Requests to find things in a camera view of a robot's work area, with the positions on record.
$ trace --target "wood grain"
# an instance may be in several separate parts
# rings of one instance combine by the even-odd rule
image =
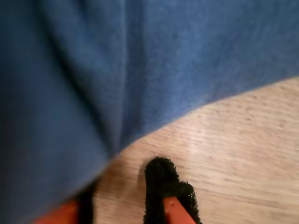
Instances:
[[[205,224],[299,224],[299,78],[187,114],[126,149],[103,175],[96,223],[142,224],[144,164],[173,160]]]

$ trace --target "blue fabric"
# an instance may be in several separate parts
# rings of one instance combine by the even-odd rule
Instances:
[[[298,24],[297,0],[1,1],[0,223],[187,111],[297,75]]]

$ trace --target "wooden floor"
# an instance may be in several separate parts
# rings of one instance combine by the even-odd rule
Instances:
[[[204,106],[126,149],[98,186],[96,223],[142,224],[143,164],[164,155],[204,224],[299,224],[299,78]]]

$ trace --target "black fuzzy tip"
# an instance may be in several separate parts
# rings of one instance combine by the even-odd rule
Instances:
[[[201,224],[193,187],[179,180],[171,160],[156,157],[145,167],[146,199],[143,224],[167,224],[163,198],[175,196],[196,224]]]

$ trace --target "orange object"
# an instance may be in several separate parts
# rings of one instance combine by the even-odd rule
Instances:
[[[78,203],[70,201],[33,222],[33,224],[77,224]]]
[[[167,224],[196,224],[176,197],[163,199]]]

